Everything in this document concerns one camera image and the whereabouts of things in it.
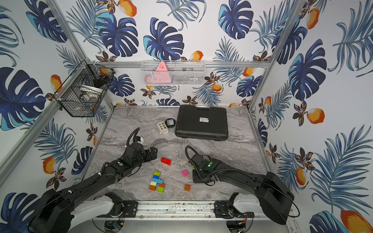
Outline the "pink lego brick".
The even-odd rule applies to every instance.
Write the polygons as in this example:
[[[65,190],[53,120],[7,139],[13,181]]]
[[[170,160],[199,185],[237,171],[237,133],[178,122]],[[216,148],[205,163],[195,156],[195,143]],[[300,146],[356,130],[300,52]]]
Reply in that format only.
[[[186,176],[188,176],[189,175],[189,172],[187,171],[187,170],[183,170],[182,171],[182,176],[183,177],[186,177]]]

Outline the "light green orange lego stack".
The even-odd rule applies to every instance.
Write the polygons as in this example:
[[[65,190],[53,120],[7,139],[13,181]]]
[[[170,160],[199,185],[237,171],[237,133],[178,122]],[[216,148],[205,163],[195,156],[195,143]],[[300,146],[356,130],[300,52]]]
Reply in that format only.
[[[150,186],[149,186],[149,189],[152,190],[152,191],[155,191],[156,188],[157,188],[157,183],[156,182],[151,182]]]

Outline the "light blue long lego brick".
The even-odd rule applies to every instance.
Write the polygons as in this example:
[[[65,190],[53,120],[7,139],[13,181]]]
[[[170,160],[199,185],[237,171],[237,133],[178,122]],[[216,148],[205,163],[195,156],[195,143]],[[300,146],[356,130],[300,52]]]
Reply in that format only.
[[[163,184],[163,180],[161,180],[161,179],[155,179],[155,178],[153,178],[152,182],[157,183],[157,184]]]

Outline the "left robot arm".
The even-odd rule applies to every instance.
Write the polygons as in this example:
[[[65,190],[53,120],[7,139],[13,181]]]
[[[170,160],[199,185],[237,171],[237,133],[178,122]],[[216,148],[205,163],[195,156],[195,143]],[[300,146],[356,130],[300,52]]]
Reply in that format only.
[[[75,226],[97,216],[121,219],[129,212],[134,213],[135,208],[128,207],[125,201],[113,192],[93,201],[87,199],[107,186],[135,174],[134,170],[140,168],[143,163],[157,158],[157,148],[145,149],[137,141],[139,131],[139,128],[135,129],[128,137],[124,154],[112,162],[105,162],[98,173],[60,191],[46,191],[31,215],[29,231],[67,233]]]

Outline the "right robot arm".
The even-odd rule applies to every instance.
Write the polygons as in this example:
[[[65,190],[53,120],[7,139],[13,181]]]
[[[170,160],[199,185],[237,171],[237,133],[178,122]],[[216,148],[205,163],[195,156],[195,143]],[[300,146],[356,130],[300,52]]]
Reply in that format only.
[[[265,216],[280,225],[286,224],[289,217],[300,216],[293,193],[276,174],[267,172],[263,175],[236,169],[219,159],[199,154],[191,146],[185,147],[185,154],[193,166],[194,183],[213,186],[217,181],[226,182],[248,191],[257,197]]]

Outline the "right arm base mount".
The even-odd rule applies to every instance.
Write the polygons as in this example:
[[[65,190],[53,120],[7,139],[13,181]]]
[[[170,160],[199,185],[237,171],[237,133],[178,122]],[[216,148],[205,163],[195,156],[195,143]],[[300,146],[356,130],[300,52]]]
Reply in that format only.
[[[213,212],[215,217],[223,219],[254,218],[253,212],[241,213],[232,204],[228,204],[228,201],[215,201]]]

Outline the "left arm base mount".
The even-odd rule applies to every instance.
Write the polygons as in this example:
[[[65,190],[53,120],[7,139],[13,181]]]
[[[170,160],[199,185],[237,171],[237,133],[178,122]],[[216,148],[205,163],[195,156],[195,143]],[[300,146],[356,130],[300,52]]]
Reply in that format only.
[[[135,218],[138,210],[137,201],[122,201],[114,203],[114,207],[108,214],[100,215],[98,217],[106,218]]]

